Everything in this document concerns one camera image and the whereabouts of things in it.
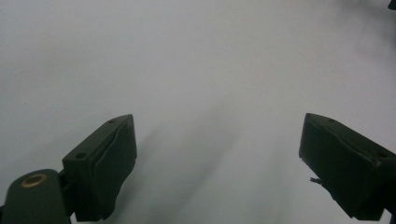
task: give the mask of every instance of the white table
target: white table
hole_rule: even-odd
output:
[[[101,223],[360,223],[298,149],[307,112],[396,148],[388,3],[2,1],[0,202],[133,113],[137,163]]]

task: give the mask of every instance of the screw hole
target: screw hole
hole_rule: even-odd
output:
[[[22,181],[21,186],[26,189],[31,188],[43,183],[46,179],[47,176],[44,174],[31,175]]]
[[[77,159],[83,159],[83,158],[86,157],[86,156],[87,156],[87,153],[78,153],[77,156],[76,156],[76,158],[77,158]]]

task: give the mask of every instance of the white surface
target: white surface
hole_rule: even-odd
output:
[[[1,1],[0,202],[133,113],[137,164],[101,223],[359,223],[298,149],[306,112],[396,148],[388,3]]]

